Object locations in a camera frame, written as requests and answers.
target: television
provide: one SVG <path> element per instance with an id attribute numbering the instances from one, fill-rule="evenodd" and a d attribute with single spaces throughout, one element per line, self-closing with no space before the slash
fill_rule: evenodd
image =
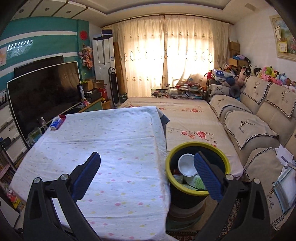
<path id="1" fill-rule="evenodd" d="M 78 63 L 57 64 L 7 82 L 9 102 L 24 139 L 35 128 L 81 102 Z"/>
<path id="2" fill-rule="evenodd" d="M 36 60 L 34 62 L 16 67 L 14 69 L 15 78 L 21 75 L 24 75 L 26 73 L 32 72 L 34 70 L 38 70 L 48 66 L 62 64 L 62 63 L 64 63 L 63 55 Z"/>

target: sheer curtain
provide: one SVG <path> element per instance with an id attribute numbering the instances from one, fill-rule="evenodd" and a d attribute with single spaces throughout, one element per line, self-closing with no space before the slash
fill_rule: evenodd
<path id="1" fill-rule="evenodd" d="M 150 97 L 152 88 L 161 87 L 165 56 L 163 28 L 164 16 L 137 18 L 113 25 L 122 65 L 125 65 L 129 97 Z"/>
<path id="2" fill-rule="evenodd" d="M 163 79 L 175 86 L 189 77 L 206 85 L 204 74 L 214 68 L 213 35 L 208 19 L 166 16 L 166 64 Z"/>
<path id="3" fill-rule="evenodd" d="M 186 15 L 151 16 L 112 25 L 129 97 L 191 77 L 206 85 L 208 70 L 224 67 L 229 24 Z"/>

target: water bottle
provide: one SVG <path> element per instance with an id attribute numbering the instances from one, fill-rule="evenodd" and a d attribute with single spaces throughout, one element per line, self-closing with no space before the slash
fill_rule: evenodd
<path id="1" fill-rule="evenodd" d="M 43 119 L 43 117 L 41 117 L 41 124 L 43 126 L 44 131 L 46 131 L 48 127 L 47 127 L 46 121 L 45 121 L 45 119 Z"/>

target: metal pivot bolt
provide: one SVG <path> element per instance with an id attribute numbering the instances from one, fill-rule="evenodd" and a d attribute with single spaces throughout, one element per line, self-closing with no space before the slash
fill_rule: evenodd
<path id="1" fill-rule="evenodd" d="M 67 180 L 68 178 L 69 178 L 69 175 L 68 175 L 68 174 L 63 174 L 63 175 L 61 175 L 61 179 L 62 179 L 63 181 Z"/>
<path id="2" fill-rule="evenodd" d="M 254 183 L 256 183 L 256 184 L 260 184 L 260 180 L 258 179 L 258 178 L 254 178 Z"/>
<path id="3" fill-rule="evenodd" d="M 40 182 L 40 178 L 37 177 L 34 179 L 34 183 L 39 183 L 39 182 Z"/>
<path id="4" fill-rule="evenodd" d="M 227 174 L 225 177 L 228 181 L 232 181 L 234 179 L 234 177 L 231 174 Z"/>

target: white stripe on wall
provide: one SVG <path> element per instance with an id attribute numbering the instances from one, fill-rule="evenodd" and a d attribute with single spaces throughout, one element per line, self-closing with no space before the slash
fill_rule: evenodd
<path id="1" fill-rule="evenodd" d="M 56 54 L 50 54 L 50 55 L 44 55 L 44 56 L 41 56 L 41 57 L 37 57 L 37 58 L 32 58 L 32 59 L 28 59 L 26 61 L 23 61 L 23 62 L 20 62 L 20 63 L 17 63 L 17 64 L 14 64 L 12 66 L 9 66 L 8 68 L 6 69 L 3 69 L 2 71 L 0 71 L 0 78 L 13 72 L 14 69 L 18 66 L 21 66 L 21 65 L 24 65 L 24 64 L 27 64 L 27 63 L 30 63 L 30 62 L 33 62 L 33 61 L 36 61 L 36 60 L 40 60 L 40 59 L 44 59 L 44 58 L 50 58 L 50 57 L 55 57 L 55 56 L 60 56 L 60 55 L 63 55 L 64 58 L 65 57 L 74 57 L 74 56 L 77 56 L 77 52 L 68 52 L 68 53 L 56 53 Z"/>
<path id="2" fill-rule="evenodd" d="M 24 34 L 19 34 L 15 35 L 12 37 L 9 37 L 7 39 L 1 40 L 0 41 L 0 46 L 17 41 L 19 39 L 26 39 L 30 37 L 36 37 L 36 36 L 44 36 L 44 35 L 77 35 L 77 32 L 74 31 L 38 31 L 38 32 L 30 32 L 30 33 L 24 33 Z"/>

